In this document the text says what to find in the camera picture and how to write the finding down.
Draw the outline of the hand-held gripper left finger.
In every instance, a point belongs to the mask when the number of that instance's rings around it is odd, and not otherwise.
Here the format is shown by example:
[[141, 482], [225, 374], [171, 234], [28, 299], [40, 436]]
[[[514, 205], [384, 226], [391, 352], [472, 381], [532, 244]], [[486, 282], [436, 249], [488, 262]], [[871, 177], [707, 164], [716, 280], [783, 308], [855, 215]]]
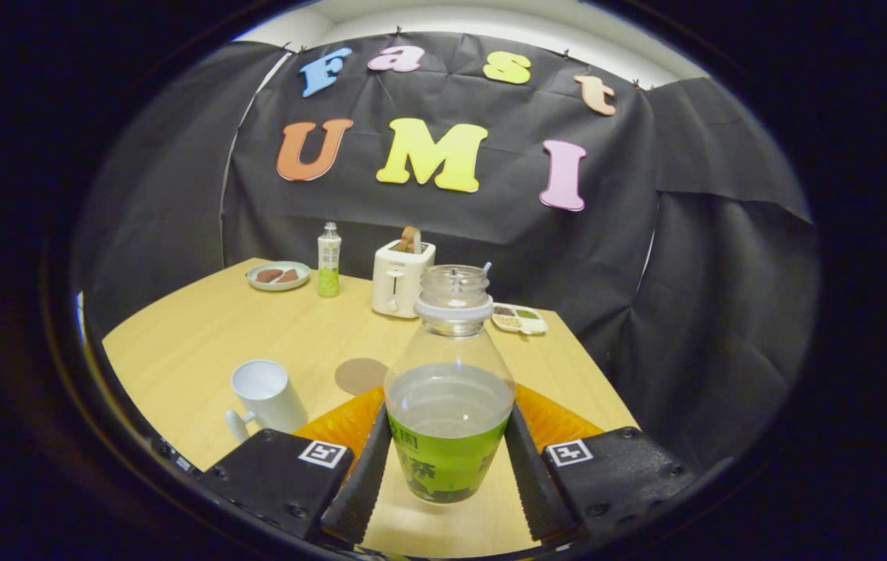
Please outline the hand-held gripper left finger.
[[376, 387], [294, 433], [260, 429], [199, 479], [291, 536], [359, 544], [378, 503], [390, 441], [384, 391]]

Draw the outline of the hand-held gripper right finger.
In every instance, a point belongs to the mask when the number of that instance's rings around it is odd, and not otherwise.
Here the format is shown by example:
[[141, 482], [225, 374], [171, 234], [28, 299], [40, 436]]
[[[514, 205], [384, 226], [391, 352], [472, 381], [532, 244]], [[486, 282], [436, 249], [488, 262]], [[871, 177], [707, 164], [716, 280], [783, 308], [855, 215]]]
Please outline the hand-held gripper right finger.
[[697, 477], [635, 426], [604, 431], [524, 384], [505, 443], [529, 533], [546, 546], [613, 539]]

